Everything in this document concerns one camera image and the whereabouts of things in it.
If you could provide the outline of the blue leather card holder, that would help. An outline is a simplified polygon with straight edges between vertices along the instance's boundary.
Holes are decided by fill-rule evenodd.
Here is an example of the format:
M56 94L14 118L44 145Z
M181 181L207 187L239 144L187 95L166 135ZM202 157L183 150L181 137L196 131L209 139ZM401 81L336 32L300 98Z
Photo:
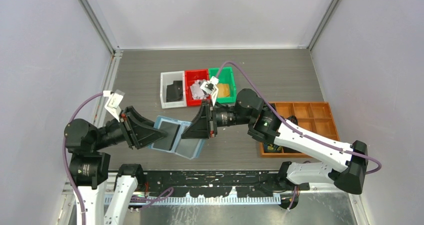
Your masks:
M158 116L154 128L167 132L167 137L162 138L148 147L153 150L171 153L193 160L200 156L204 139L182 139L182 134L192 123L165 116Z

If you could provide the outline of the grey card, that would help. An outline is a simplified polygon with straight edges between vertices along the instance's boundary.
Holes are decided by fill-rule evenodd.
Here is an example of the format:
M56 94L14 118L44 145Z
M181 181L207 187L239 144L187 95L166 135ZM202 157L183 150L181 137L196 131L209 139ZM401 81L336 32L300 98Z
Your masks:
M177 123L163 121L159 128L166 132L166 136L153 143L151 147L156 150L170 152L173 148L180 126L181 125Z

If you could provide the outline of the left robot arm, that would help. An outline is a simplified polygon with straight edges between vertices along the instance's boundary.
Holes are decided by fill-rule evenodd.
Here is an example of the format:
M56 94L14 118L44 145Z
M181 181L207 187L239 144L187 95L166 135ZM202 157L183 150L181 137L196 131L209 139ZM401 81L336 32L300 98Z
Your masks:
M121 110L103 127L78 118L64 129L64 147L71 154L68 171L76 196L79 225L122 225L134 192L146 185L140 164L122 164L115 177L113 196L105 208L105 193L111 156L101 149L127 143L131 149L142 149L164 139L168 133L141 116L132 106Z

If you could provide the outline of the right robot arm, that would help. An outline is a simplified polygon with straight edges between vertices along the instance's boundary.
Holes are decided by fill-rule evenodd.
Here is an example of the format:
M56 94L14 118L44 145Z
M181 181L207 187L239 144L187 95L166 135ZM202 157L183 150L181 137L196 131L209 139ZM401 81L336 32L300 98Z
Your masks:
M350 194L363 192L368 167L368 146L359 140L346 143L306 130L269 108L255 91L242 89L233 106L204 100L182 139L209 139L219 127L247 125L247 134L254 140L286 147L317 162L281 164L276 181L283 190L305 183L327 183Z

